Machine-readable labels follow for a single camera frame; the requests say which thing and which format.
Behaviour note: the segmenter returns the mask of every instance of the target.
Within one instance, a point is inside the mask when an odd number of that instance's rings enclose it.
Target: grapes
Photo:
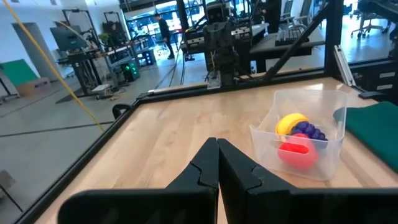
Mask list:
[[[307,128],[305,129],[305,134],[307,134],[308,136],[312,136],[313,134],[314,134],[314,132],[315,132],[315,126],[313,125],[313,124],[309,124],[308,126],[307,126]]]
[[[314,145],[317,149],[325,149],[328,145],[328,139],[325,134],[308,121],[297,123],[291,132],[291,135],[294,134],[306,134],[310,139],[320,140],[314,141]]]
[[[307,126],[309,125],[308,121],[301,121],[299,123],[296,124],[296,128],[299,128],[301,130],[305,130],[305,128],[307,128]]]
[[[303,131],[302,131],[300,128],[294,127],[293,130],[292,130],[291,135],[294,135],[294,134],[302,134],[302,133],[303,133]]]

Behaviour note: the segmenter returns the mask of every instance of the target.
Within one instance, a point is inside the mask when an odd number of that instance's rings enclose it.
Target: green towel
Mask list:
[[[382,102],[347,108],[346,129],[398,173],[398,106]]]

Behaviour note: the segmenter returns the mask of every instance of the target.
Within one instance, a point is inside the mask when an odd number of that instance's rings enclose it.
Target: wooden tabletop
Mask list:
[[[256,160],[249,126],[258,124],[271,108],[274,92],[284,88],[342,90],[351,107],[375,103],[358,98],[357,91],[332,78],[322,78],[141,105],[37,223],[56,223],[62,202],[82,190],[164,188],[208,137],[225,138]],[[331,180],[275,174],[302,188],[398,187],[398,176],[347,132]],[[218,210],[218,223],[226,223],[221,198]]]

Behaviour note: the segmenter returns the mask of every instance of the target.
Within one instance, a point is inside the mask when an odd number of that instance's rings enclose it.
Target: gray floor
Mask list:
[[[366,60],[385,57],[390,49],[388,35],[373,30],[369,37],[357,40],[350,37],[351,30],[359,26],[359,21],[344,18],[342,47],[348,61]],[[321,67],[324,60],[324,46],[313,50],[311,56],[290,59],[284,69]],[[271,66],[277,60],[268,60]],[[116,101],[95,98],[82,98],[82,102],[101,122],[112,121],[111,108],[117,103],[131,104],[142,92],[169,85],[180,84],[182,61],[181,55],[173,79],[169,70],[174,61],[166,60],[158,65],[141,70],[141,78],[126,88],[123,97]],[[186,63],[184,84],[202,82],[206,76],[203,56],[197,55],[194,62]],[[76,80],[69,78],[71,88],[79,88]],[[67,167],[80,156],[85,149],[101,134],[96,126],[63,131],[51,131],[25,134],[12,137],[1,137],[43,129],[64,128],[82,124],[93,124],[91,118],[74,102],[55,104],[66,96],[67,92],[59,83],[39,95],[12,100],[0,106],[0,170],[7,170],[16,180],[10,189],[11,195],[22,209],[26,209],[47,187],[52,184]],[[0,203],[0,223],[10,223],[19,215],[9,199]]]

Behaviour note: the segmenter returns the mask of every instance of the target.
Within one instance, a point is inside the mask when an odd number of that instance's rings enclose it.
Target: green panel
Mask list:
[[[24,59],[2,63],[1,65],[4,73],[14,86],[37,79],[37,75],[30,69]]]

